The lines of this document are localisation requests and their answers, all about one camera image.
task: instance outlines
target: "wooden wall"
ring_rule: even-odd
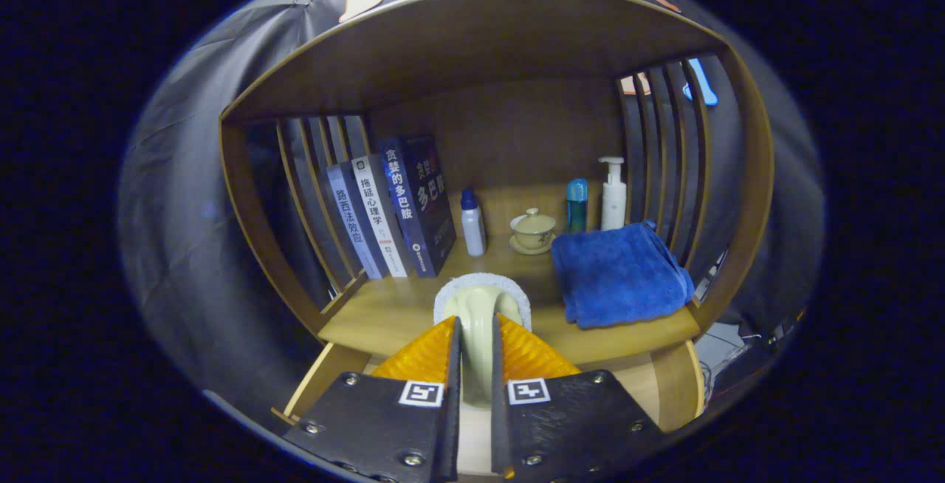
[[[369,112],[368,133],[374,142],[435,136],[458,235],[466,187],[479,198],[487,235],[509,234],[509,221],[530,207],[564,230],[565,186],[577,177],[590,185],[588,230],[599,230],[607,169],[597,159],[627,148],[617,90],[610,79],[489,83]]]

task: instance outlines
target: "ceramic gaiwan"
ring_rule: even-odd
[[[557,221],[550,215],[539,213],[537,208],[529,208],[509,223],[512,237],[509,244],[522,254],[541,254],[551,249],[554,240],[554,225]]]

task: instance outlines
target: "white pump bottle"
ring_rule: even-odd
[[[600,157],[597,161],[608,166],[607,182],[604,182],[604,201],[601,204],[600,230],[616,230],[624,227],[627,214],[627,184],[620,181],[621,157]]]

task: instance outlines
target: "blue bottle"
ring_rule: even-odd
[[[568,182],[568,231],[583,233],[588,229],[588,181],[574,178]]]

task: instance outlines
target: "saucer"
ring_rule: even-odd
[[[551,233],[551,238],[548,239],[548,243],[544,245],[544,247],[525,248],[519,244],[519,241],[513,235],[513,237],[509,238],[509,247],[512,247],[512,250],[518,252],[519,254],[527,254],[529,256],[533,256],[534,254],[544,254],[547,251],[551,250],[551,242],[554,241],[554,238],[556,237],[557,237],[556,234]]]

